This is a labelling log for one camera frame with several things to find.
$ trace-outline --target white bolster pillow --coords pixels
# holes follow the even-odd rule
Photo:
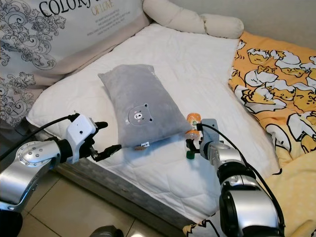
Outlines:
[[[199,16],[168,0],[144,0],[143,10],[162,26],[191,33],[237,39],[243,32],[241,20],[213,14]]]

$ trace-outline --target yellow blanket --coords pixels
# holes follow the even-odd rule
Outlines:
[[[286,236],[316,229],[316,51],[243,33],[229,85],[272,135],[280,175],[267,179]]]

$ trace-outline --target white mattress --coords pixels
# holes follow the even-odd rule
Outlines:
[[[237,101],[228,86],[237,39],[182,33],[152,24],[82,71],[45,90],[27,120],[41,126],[77,111],[106,121],[95,136],[95,149],[118,141],[113,106],[98,78],[120,64],[150,64],[186,117],[191,112],[217,119],[220,131],[267,177],[278,171],[271,138]],[[69,122],[46,131],[63,137]],[[97,163],[185,217],[198,222],[218,207],[219,183],[209,162],[200,155],[186,159],[185,140],[177,135],[151,144],[145,151],[123,149]]]

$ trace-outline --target white wall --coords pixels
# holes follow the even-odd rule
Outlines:
[[[198,13],[241,19],[245,30],[316,49],[316,0],[171,0]]]

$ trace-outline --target tile floor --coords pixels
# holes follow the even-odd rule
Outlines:
[[[163,237],[55,172],[40,180],[22,216],[18,237],[89,237],[106,225],[121,229],[125,237]]]

